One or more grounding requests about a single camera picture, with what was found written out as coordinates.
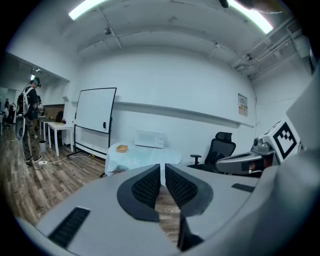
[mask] person wearing headset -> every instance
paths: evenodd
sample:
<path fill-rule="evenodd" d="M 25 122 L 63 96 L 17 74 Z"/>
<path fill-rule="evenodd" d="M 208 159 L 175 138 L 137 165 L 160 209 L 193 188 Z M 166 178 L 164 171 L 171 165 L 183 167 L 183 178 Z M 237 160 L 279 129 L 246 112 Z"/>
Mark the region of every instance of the person wearing headset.
<path fill-rule="evenodd" d="M 27 93 L 30 88 L 33 88 L 26 95 L 29 108 L 27 113 L 24 115 L 25 133 L 22 139 L 24 157 L 27 163 L 29 163 L 32 159 L 34 163 L 37 163 L 42 158 L 42 156 L 39 155 L 39 146 L 38 146 L 38 140 L 36 138 L 36 131 L 35 131 L 35 125 L 34 125 L 34 118 L 33 118 L 34 111 L 36 111 L 38 107 L 38 97 L 35 89 L 39 84 L 40 84 L 40 79 L 38 77 L 35 77 L 30 82 L 30 86 L 28 86 L 24 90 Z M 30 137 L 31 152 L 28 145 L 28 136 Z"/>

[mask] air vent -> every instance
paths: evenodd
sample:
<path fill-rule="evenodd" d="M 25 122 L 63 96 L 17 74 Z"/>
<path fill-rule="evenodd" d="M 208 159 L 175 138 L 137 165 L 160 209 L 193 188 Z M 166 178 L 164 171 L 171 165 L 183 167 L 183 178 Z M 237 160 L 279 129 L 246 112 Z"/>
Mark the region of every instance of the air vent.
<path fill-rule="evenodd" d="M 285 27 L 285 29 L 293 39 L 299 37 L 302 34 L 302 28 L 297 20 L 294 20 L 293 22 L 289 23 Z"/>
<path fill-rule="evenodd" d="M 62 248 L 67 248 L 81 225 L 88 217 L 89 213 L 90 210 L 88 209 L 80 207 L 74 208 L 72 212 L 70 212 L 69 215 L 55 228 L 48 238 Z"/>

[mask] ceiling light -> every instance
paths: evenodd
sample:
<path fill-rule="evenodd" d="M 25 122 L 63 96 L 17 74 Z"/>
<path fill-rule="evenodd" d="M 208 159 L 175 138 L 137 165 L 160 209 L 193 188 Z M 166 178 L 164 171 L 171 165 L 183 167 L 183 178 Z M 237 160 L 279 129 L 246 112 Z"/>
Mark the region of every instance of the ceiling light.
<path fill-rule="evenodd" d="M 228 0 L 228 2 L 232 7 L 242 12 L 244 15 L 250 18 L 255 24 L 257 24 L 258 27 L 262 29 L 264 33 L 268 34 L 271 30 L 274 29 L 271 26 L 271 24 L 267 21 L 267 19 L 261 15 L 261 13 L 255 10 L 246 9 L 241 4 L 237 3 L 234 0 Z"/>
<path fill-rule="evenodd" d="M 85 13 L 87 10 L 91 9 L 92 7 L 104 2 L 105 0 L 85 0 L 84 2 L 80 3 L 76 8 L 74 8 L 70 13 L 69 16 L 71 19 L 75 20 L 81 14 Z"/>

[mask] framed notice on wall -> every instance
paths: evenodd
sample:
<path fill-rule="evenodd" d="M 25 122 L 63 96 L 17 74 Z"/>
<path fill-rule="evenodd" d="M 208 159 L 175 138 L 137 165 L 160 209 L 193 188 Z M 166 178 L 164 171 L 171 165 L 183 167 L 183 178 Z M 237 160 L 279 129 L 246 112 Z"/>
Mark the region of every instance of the framed notice on wall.
<path fill-rule="evenodd" d="M 248 116 L 248 99 L 247 97 L 238 93 L 238 110 L 239 114 L 245 117 Z"/>

